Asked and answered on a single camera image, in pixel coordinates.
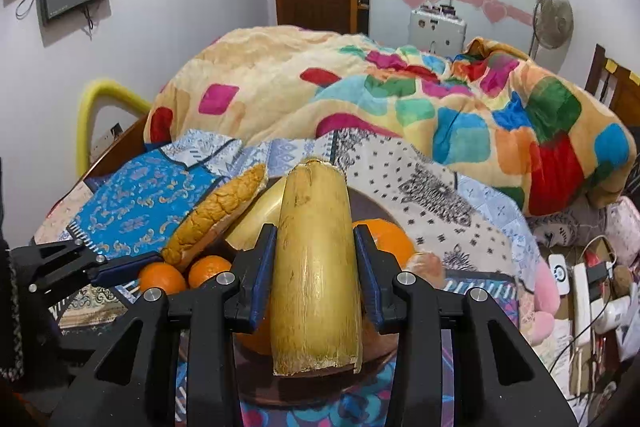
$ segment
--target yellow bamboo shoot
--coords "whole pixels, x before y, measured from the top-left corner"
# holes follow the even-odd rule
[[[264,194],[260,195],[240,216],[240,219],[231,225],[225,237],[225,241],[230,247],[236,250],[251,250],[255,247],[263,225],[267,223],[278,224],[286,182],[287,178],[283,176],[267,188]]]
[[[307,160],[288,175],[271,287],[273,374],[362,363],[362,317],[344,176]]]

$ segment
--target blue patterned cloth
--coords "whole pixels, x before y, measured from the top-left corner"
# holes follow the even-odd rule
[[[445,276],[445,291],[464,295],[471,288],[483,288],[499,304],[509,320],[520,327],[518,285],[513,277],[461,270],[446,270]]]
[[[243,147],[240,140],[222,134],[189,130],[175,142],[125,163],[99,185],[68,229],[108,259],[159,251],[214,188],[258,163],[265,163],[273,178],[309,156],[329,161],[332,143],[331,134]]]
[[[440,427],[453,427],[454,380],[451,333],[441,331],[442,339],[442,416]],[[189,335],[180,338],[185,353]],[[178,361],[175,394],[175,424],[186,427],[187,366],[185,359]],[[244,427],[383,427],[391,397],[396,371],[396,357],[376,375],[340,393],[336,399],[319,403],[315,407],[260,407],[241,401]]]
[[[462,174],[457,176],[458,193],[511,239],[511,257],[516,274],[527,290],[534,291],[540,249],[516,202],[475,179]]]

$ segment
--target mandarin orange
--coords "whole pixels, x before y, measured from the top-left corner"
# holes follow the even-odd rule
[[[269,307],[264,312],[264,318],[257,330],[248,335],[247,333],[236,333],[236,339],[240,343],[252,351],[260,355],[271,356],[271,320]]]
[[[207,255],[198,259],[189,270],[189,286],[197,288],[207,279],[231,268],[231,263],[219,255]]]
[[[182,274],[169,263],[147,264],[140,270],[138,282],[142,293],[149,288],[162,288],[167,295],[171,295],[187,289]]]
[[[392,253],[401,268],[406,266],[409,258],[415,253],[415,247],[404,230],[384,219],[364,219],[354,221],[353,226],[367,225],[369,232],[379,250]]]

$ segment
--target wall socket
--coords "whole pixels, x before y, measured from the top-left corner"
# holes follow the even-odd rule
[[[106,133],[100,136],[94,141],[91,146],[91,152],[89,155],[90,163],[94,163],[104,153],[113,142],[116,141],[118,136],[122,134],[122,126],[117,123],[110,128]]]

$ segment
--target white box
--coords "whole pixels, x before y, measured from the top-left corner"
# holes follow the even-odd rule
[[[425,7],[412,10],[409,44],[422,52],[453,58],[462,53],[466,22],[455,15]]]

